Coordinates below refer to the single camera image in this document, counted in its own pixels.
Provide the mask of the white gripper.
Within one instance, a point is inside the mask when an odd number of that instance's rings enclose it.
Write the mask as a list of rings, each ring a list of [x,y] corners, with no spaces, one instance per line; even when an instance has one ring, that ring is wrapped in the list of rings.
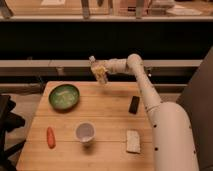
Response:
[[[95,73],[97,75],[104,75],[106,73],[106,70],[110,74],[116,74],[116,60],[115,59],[110,59],[106,60],[104,64],[105,68],[103,66],[98,66],[95,68]]]

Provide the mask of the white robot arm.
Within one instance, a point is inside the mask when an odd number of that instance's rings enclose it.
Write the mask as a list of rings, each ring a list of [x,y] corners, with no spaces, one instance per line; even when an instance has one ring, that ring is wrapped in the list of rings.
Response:
[[[107,83],[107,73],[135,76],[152,126],[155,171],[199,171],[187,112],[179,104],[161,99],[138,54],[131,54],[127,59],[93,60],[91,70],[101,84]]]

